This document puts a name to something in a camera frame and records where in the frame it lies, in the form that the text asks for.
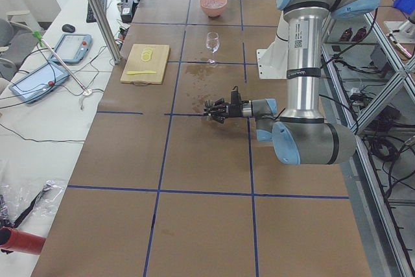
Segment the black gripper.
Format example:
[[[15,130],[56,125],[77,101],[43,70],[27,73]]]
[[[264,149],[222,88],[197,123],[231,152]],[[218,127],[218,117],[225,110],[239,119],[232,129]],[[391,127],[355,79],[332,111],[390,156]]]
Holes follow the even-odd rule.
[[[207,115],[218,123],[224,124],[227,118],[243,117],[243,104],[241,102],[228,103],[224,98],[215,101],[215,110],[225,110],[224,112],[210,112]]]

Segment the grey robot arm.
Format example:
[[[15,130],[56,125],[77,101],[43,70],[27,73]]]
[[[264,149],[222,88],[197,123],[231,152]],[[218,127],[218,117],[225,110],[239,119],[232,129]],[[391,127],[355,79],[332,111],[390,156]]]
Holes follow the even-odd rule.
[[[322,25],[327,17],[350,18],[375,10],[381,0],[276,0],[288,24],[287,105],[277,113],[274,99],[244,101],[232,90],[230,102],[207,101],[204,113],[223,123],[232,117],[253,117],[257,139],[269,141],[284,164],[326,164],[348,161],[357,147],[353,132],[326,123],[318,109]]]

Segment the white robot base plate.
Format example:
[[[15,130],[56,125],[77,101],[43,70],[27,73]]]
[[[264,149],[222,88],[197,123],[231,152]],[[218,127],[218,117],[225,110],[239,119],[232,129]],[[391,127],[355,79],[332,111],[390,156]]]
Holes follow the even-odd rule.
[[[295,40],[289,43],[289,24],[280,16],[275,40],[267,49],[257,50],[257,64],[260,79],[286,79],[289,47],[294,47]]]

